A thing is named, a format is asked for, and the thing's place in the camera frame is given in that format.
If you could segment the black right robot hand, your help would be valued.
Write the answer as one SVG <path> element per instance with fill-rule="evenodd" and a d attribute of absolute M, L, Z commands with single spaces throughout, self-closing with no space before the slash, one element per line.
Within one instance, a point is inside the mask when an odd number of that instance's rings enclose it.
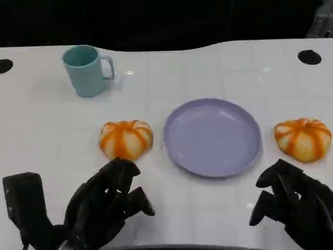
<path fill-rule="evenodd" d="M 264 217 L 281 222 L 302 249 L 332 249 L 332 190 L 300 168 L 279 159 L 259 176 L 262 191 L 249 224 Z"/>

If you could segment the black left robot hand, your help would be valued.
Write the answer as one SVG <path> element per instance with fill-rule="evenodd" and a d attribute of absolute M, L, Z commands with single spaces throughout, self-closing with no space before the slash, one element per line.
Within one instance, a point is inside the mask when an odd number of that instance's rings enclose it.
<path fill-rule="evenodd" d="M 115 158 L 83 183 L 71 197 L 64 225 L 71 249 L 100 249 L 125 226 L 129 217 L 155 210 L 141 187 L 130 190 L 139 168 L 130 160 Z"/>

